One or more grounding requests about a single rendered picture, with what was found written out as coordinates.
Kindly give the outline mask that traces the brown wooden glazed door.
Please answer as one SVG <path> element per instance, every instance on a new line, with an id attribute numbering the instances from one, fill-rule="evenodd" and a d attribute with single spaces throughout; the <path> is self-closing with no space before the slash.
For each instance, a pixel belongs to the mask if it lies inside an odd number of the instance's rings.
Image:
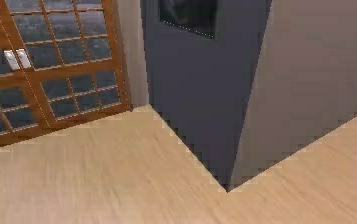
<path id="1" fill-rule="evenodd" d="M 13 51 L 19 70 L 11 69 L 5 50 Z M 49 131 L 48 122 L 0 17 L 0 147 Z"/>
<path id="2" fill-rule="evenodd" d="M 131 108 L 114 0 L 0 0 L 0 17 L 51 129 Z"/>

